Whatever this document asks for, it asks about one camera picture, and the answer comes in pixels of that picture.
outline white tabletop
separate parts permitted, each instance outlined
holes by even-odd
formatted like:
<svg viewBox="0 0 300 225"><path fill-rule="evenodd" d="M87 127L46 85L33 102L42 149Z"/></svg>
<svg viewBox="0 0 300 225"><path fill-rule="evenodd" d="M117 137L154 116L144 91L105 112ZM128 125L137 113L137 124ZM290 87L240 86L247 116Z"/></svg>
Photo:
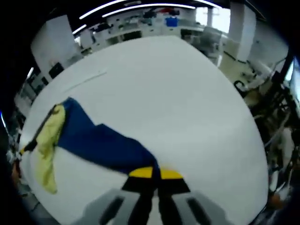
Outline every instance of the white tabletop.
<svg viewBox="0 0 300 225"><path fill-rule="evenodd" d="M69 96L95 124L137 139L159 165L179 171L190 189L222 208L231 223L248 224L266 204L266 156L248 107L222 72L179 38L127 41L63 71L32 105L21 147L51 107ZM38 200L61 224L76 221L88 203L126 180L57 148L58 192L52 195L34 179L35 151L25 154L21 169ZM209 216L214 222L213 213ZM161 224L157 199L148 224Z"/></svg>

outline ceiling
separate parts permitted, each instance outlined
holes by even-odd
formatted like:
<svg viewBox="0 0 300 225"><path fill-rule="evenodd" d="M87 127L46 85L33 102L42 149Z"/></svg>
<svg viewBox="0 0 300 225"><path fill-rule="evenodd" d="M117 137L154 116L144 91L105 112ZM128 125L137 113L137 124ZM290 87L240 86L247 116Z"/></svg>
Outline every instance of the ceiling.
<svg viewBox="0 0 300 225"><path fill-rule="evenodd" d="M5 57L4 66L1 68L2 80L0 83L0 111L3 111L5 117L9 117L14 105L13 97L24 82L30 68L32 66L37 67L30 52L30 44L45 21L60 15L68 15L72 30L76 30L83 24L88 26L94 25L103 20L101 17L103 14L123 8L124 2L101 9L83 20L79 20L79 17L110 1L112 0L105 0L100 3L98 0L87 0L80 1L79 4L70 0L6 2L6 8L2 7L2 10L8 16L2 19L4 21L2 27L2 36L4 36L2 52L5 53ZM142 4L147 4L157 3L158 1L141 0L141 2ZM194 0L166 0L159 2L178 3L195 7L207 6ZM211 2L223 8L230 8L229 0L211 0ZM266 6L261 7L262 1L252 0L251 2L255 2L254 5L257 8L263 8L263 13L267 11L268 15L272 15L268 10L265 10Z"/></svg>

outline floor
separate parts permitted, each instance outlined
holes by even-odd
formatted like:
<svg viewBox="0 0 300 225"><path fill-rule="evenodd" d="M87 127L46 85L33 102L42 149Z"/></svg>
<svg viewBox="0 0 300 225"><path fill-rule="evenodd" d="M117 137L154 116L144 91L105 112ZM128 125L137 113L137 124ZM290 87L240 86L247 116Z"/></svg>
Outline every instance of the floor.
<svg viewBox="0 0 300 225"><path fill-rule="evenodd" d="M237 80L247 83L247 80L241 75L242 73L252 73L252 69L248 63L241 63L225 53L221 53L217 60L217 67L223 72L223 74L234 83ZM257 104L260 95L256 91L250 91L244 98L248 106Z"/></svg>
<svg viewBox="0 0 300 225"><path fill-rule="evenodd" d="M42 204L40 204L27 185L19 183L18 190L25 208L39 224L59 225Z"/></svg>

